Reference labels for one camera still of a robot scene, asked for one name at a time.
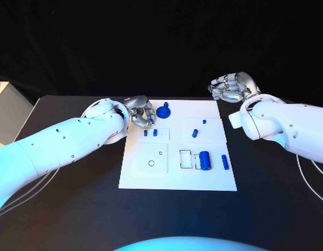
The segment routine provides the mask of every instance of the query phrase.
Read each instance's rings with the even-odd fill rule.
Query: robotic hand
[[[145,96],[127,98],[122,103],[98,100],[81,118],[55,124],[0,148],[0,209],[27,183],[127,136],[130,117],[135,126],[153,124],[154,109]]]
[[[287,104],[279,98],[261,94],[252,77],[228,74],[207,87],[213,99],[236,103],[240,110],[229,115],[232,127],[243,128],[252,139],[275,141],[289,152],[323,163],[323,108]]]

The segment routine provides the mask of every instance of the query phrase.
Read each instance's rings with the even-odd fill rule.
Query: white board
[[[154,109],[167,102],[171,113],[166,119],[157,117],[151,127],[141,128],[130,123],[118,187],[236,191],[216,101],[150,100],[150,102]],[[194,129],[199,130],[196,138],[192,137]],[[209,152],[210,170],[200,169],[202,151]],[[228,170],[223,168],[222,155],[228,157]]]

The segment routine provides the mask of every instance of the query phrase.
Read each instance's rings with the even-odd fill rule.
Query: black table
[[[17,140],[79,117],[99,98],[42,97]],[[302,181],[295,156],[278,143],[252,141],[232,129],[228,115],[240,104],[217,106],[238,192],[118,189],[122,139],[63,167],[42,192],[0,217],[0,250],[112,250],[166,236],[321,250],[323,202]],[[302,158],[301,166],[323,194],[321,174]]]

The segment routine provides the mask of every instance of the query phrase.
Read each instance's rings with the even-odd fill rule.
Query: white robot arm
[[[128,98],[124,103],[98,100],[81,118],[58,123],[0,148],[0,209],[36,178],[127,136],[130,117],[140,127],[153,124],[154,110],[145,96]]]
[[[243,104],[229,115],[233,128],[243,128],[252,139],[276,141],[300,156],[323,163],[323,108],[287,104],[279,98],[261,94],[252,77],[228,74],[207,87],[215,99]]]

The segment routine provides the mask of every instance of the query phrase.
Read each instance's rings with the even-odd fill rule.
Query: blue stopper
[[[196,138],[197,137],[197,129],[193,130],[193,134],[192,137]]]
[[[210,159],[207,151],[199,153],[199,159],[200,159],[200,169],[204,171],[210,170]]]
[[[225,155],[222,155],[222,161],[223,161],[223,169],[228,170],[229,167],[228,167],[228,158]]]
[[[156,109],[156,115],[161,118],[166,119],[170,116],[170,109],[168,109],[168,105],[167,102],[164,102],[164,106],[160,106]]]

